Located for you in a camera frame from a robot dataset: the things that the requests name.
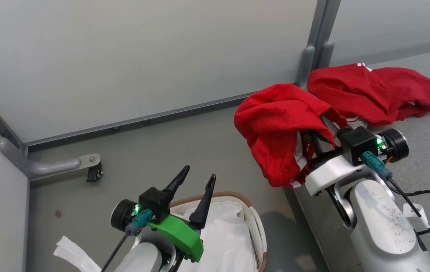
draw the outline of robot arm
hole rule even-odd
[[[115,272],[176,272],[183,259],[200,261],[203,255],[200,234],[208,217],[216,176],[213,174],[210,177],[198,207],[189,220],[185,220],[171,215],[169,206],[188,172],[189,166],[185,166],[161,191],[149,188],[139,196],[139,203],[125,199],[116,205],[111,215],[111,225],[126,234],[102,272],[125,238],[132,235],[137,236],[135,243]],[[139,218],[143,221],[146,213],[149,220],[139,223]]]
[[[406,139],[396,129],[373,135],[364,127],[343,128],[334,134],[341,147],[319,153],[311,164],[305,184],[310,195],[329,193],[344,226],[352,230],[350,239],[365,271],[430,272],[429,252],[383,180],[391,172],[381,161],[407,157]],[[342,194],[348,184],[353,186]]]

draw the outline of white cloth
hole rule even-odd
[[[101,268],[87,253],[65,236],[57,243],[54,255],[70,262],[81,272],[101,272]]]
[[[187,210],[188,219],[194,209]],[[234,202],[210,205],[201,231],[204,252],[199,263],[183,261],[179,272],[255,272],[255,253],[242,206]]]

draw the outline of white paper tag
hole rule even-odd
[[[414,203],[413,205],[415,205],[415,208],[417,208],[418,212],[422,216],[421,220],[424,223],[425,227],[428,228],[429,227],[428,226],[428,220],[427,220],[426,215],[425,215],[424,207],[422,205],[416,204],[416,203]],[[404,215],[404,217],[418,217],[417,214],[410,207],[410,204],[408,204],[408,203],[403,204],[403,215]]]

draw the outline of gray carpet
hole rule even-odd
[[[151,186],[164,188],[185,165],[191,165],[191,170],[175,200],[204,193],[208,178],[216,173],[216,192],[238,192],[251,201],[267,236],[267,272],[326,272],[303,218],[294,217],[282,188],[270,187],[245,139],[235,129],[236,109],[147,123],[139,129],[121,129],[30,153],[29,158],[39,161],[99,153],[104,176],[92,184],[85,182],[85,172],[34,182],[30,190],[27,272],[78,272],[53,255],[63,235],[104,265],[123,236],[111,227],[113,207],[125,198],[136,201]],[[121,262],[132,243],[128,238],[108,272]]]
[[[430,53],[406,59],[369,65],[371,68],[407,67],[430,78]],[[400,130],[410,145],[410,156],[395,164],[389,164],[395,181],[406,192],[430,189],[430,114],[422,118],[410,117],[393,127]],[[349,239],[349,231],[326,193],[317,197],[308,195],[305,188],[296,190],[307,213],[309,223],[318,239],[329,269],[334,272],[362,271],[358,257]],[[400,207],[403,199],[398,197]],[[430,196],[415,196],[414,203],[422,204],[430,224]],[[423,229],[417,221],[414,226]],[[422,236],[430,251],[430,235]]]

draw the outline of teal connector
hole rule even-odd
[[[367,165],[370,169],[378,174],[378,176],[383,179],[383,181],[387,181],[388,178],[393,176],[393,173],[386,169],[385,164],[376,157],[371,151],[366,151],[362,155],[362,160],[365,165]]]
[[[150,209],[144,209],[140,214],[138,214],[132,222],[126,226],[125,232],[129,232],[129,236],[137,233],[141,227],[145,227],[149,222],[151,222],[153,212]]]

